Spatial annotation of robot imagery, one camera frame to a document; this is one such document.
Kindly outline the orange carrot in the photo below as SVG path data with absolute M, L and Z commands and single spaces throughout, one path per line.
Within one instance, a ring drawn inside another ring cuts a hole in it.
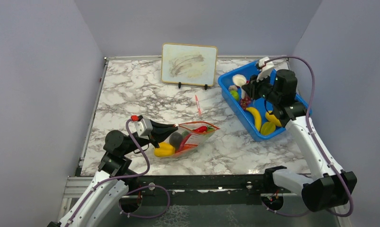
M 175 155 L 182 155 L 186 152 L 196 150 L 197 148 L 198 148 L 198 145 L 195 145 L 195 144 L 184 144 L 175 151 Z

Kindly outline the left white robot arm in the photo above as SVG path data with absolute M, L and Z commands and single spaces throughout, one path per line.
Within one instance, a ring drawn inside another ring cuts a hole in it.
M 59 221 L 51 221 L 50 227 L 93 227 L 122 196 L 136 192 L 137 179 L 150 170 L 150 161 L 143 149 L 146 145 L 159 147 L 178 130 L 177 124 L 162 124 L 133 115 L 126 125 L 133 123 L 136 131 L 127 128 L 124 134 L 119 130 L 110 131 L 105 137 L 105 153 L 91 183 L 78 202 Z M 127 154 L 138 150 L 145 159 L 146 169 L 136 173 L 129 169 L 131 160 Z

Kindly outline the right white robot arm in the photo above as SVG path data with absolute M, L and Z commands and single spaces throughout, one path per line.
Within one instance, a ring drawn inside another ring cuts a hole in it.
M 306 177 L 284 166 L 265 170 L 262 186 L 267 192 L 284 188 L 300 196 L 311 212 L 328 210 L 349 204 L 348 216 L 353 211 L 352 192 L 357 177 L 345 171 L 335 161 L 313 127 L 310 109 L 298 97 L 297 78 L 291 70 L 279 70 L 274 82 L 269 76 L 260 79 L 253 75 L 240 85 L 242 93 L 252 100 L 264 99 L 273 106 L 273 115 L 293 136 L 311 172 Z

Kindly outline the dark purple mushroom cap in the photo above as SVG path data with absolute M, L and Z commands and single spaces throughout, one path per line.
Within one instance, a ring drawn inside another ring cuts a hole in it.
M 169 137 L 169 144 L 178 150 L 180 148 L 181 142 L 183 141 L 183 135 L 179 132 L 174 132 Z

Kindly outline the yellow bell pepper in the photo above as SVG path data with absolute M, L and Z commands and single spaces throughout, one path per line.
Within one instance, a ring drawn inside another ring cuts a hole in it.
M 159 143 L 159 147 L 154 149 L 154 155 L 156 157 L 170 157 L 175 154 L 175 147 L 169 143 L 162 142 Z

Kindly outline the clear orange-zip plastic bag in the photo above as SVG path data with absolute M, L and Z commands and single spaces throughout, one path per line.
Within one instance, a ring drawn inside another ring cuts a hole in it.
M 159 158 L 177 158 L 187 152 L 195 151 L 219 129 L 203 121 L 178 124 L 177 131 L 154 149 L 154 155 Z

